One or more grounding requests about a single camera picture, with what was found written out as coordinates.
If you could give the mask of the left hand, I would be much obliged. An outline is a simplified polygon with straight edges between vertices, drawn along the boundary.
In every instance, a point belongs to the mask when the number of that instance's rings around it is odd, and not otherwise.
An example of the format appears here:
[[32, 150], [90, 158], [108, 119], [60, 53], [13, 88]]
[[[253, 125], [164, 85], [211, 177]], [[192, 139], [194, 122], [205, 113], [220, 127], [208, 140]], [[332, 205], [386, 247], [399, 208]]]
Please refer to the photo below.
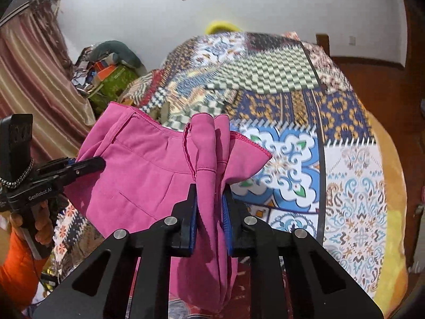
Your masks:
[[[23, 224], [23, 219], [18, 213], [12, 213], [9, 217], [12, 230], [19, 237], [21, 241], [25, 241], [21, 225]], [[50, 211], [48, 208], [48, 201], [45, 200], [40, 203], [40, 206], [37, 211], [37, 217], [35, 219], [35, 229], [37, 234], [35, 235], [35, 240], [47, 246], [53, 241], [53, 224], [50, 219]]]

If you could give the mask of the orange sleeve forearm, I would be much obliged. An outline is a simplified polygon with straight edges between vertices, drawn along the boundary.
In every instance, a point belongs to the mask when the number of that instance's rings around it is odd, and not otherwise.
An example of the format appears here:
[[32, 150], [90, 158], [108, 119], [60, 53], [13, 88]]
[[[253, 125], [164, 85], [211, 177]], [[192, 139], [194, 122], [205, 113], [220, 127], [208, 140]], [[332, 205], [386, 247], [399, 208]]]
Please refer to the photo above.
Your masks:
[[31, 305], [47, 261], [48, 258], [33, 259], [26, 241], [12, 231], [9, 251], [1, 265], [1, 295], [14, 309], [21, 312]]

